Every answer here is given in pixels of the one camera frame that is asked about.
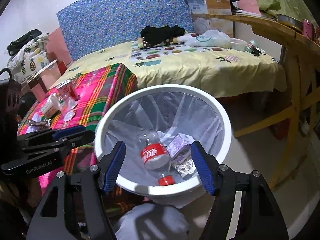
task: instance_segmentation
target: blue patterned panel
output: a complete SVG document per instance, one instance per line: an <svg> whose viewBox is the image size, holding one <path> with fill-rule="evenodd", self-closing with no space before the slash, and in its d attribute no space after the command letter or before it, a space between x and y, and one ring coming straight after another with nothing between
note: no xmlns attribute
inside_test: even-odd
<svg viewBox="0 0 320 240"><path fill-rule="evenodd" d="M178 24L193 31L184 0L78 0L57 16L73 60L133 41L145 26Z"/></svg>

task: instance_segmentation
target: blue gripper pad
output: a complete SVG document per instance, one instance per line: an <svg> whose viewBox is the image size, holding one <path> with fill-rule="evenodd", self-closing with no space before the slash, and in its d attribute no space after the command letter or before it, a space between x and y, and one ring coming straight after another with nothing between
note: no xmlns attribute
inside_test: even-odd
<svg viewBox="0 0 320 240"><path fill-rule="evenodd" d="M207 163L205 162L201 150L197 147L197 143L193 142L191 146L191 157L198 171L199 177L201 179L204 189L213 195L215 192L215 187L213 185L213 174L211 173Z"/></svg>
<svg viewBox="0 0 320 240"><path fill-rule="evenodd" d="M52 135L52 138L54 141L59 141L59 139L61 138L66 138L71 134L82 132L85 130L86 128L83 125L77 125L77 126L56 131L56 133Z"/></svg>
<svg viewBox="0 0 320 240"><path fill-rule="evenodd" d="M117 177L119 175L122 163L125 157L125 144L121 143L119 146L113 160L108 168L108 171L105 173L105 180L102 190L106 193L110 192L116 184Z"/></svg>

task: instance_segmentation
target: person's knee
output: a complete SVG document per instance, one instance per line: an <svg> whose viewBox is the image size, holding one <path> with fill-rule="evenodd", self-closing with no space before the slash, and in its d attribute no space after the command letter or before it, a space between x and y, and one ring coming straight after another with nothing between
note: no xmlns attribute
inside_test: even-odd
<svg viewBox="0 0 320 240"><path fill-rule="evenodd" d="M134 207L117 228L118 240L183 240L188 234L188 223L176 208L152 203Z"/></svg>

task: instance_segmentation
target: floor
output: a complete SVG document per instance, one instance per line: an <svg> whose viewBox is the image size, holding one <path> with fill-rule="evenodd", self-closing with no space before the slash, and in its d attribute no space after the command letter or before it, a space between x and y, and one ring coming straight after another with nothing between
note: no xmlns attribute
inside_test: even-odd
<svg viewBox="0 0 320 240"><path fill-rule="evenodd" d="M257 120L261 120L261 113L252 110L248 104L242 102L224 106L233 130L246 127ZM297 160L302 152L305 152L303 142L305 138L297 137L296 151L291 162L283 171L286 176L297 165ZM270 181L273 168L277 163L285 146L285 139L276 140L268 128L232 138L230 150L224 161L234 171L250 173L259 170L266 181ZM293 238L303 227L311 215L319 198L319 175L320 164L316 153L320 154L320 142L316 135L312 137L312 145L305 163L294 180L290 179L276 192L274 192L277 203L283 214L287 225L289 238ZM193 203L183 207L181 212L190 224L190 235L188 239L195 240L201 235L204 225L209 216L214 197L208 194L197 199ZM235 207L228 237L234 237L238 223L241 203L241 193L236 193Z"/></svg>

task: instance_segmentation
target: plaid blanket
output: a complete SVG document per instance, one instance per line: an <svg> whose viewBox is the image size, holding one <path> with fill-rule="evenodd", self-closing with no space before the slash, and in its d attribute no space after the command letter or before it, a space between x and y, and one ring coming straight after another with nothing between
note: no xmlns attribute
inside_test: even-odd
<svg viewBox="0 0 320 240"><path fill-rule="evenodd" d="M52 129L64 129L82 124L87 129L95 131L99 120L108 109L119 99L137 89L137 79L135 75L121 63L106 66L86 74L79 73L72 79L72 83L80 96L78 105L76 106L76 115L69 122L64 122L62 115L60 113L57 114L51 119ZM52 88L49 91L50 94L54 92L57 92L56 88ZM41 103L36 102L32 106L19 126L18 135L27 132L28 119L32 119L34 114L41 115L41 107L44 103L45 100ZM58 171L65 171L67 174L77 173L84 171L96 162L97 159L92 144L71 150L70 155L65 158L63 167L39 177L42 194L44 194ZM122 196L122 191L122 189L120 190L120 188L116 186L114 193L110 194L110 196ZM118 206L120 211L124 212L125 209L130 209L132 204L121 203L121 201L119 201Z"/></svg>

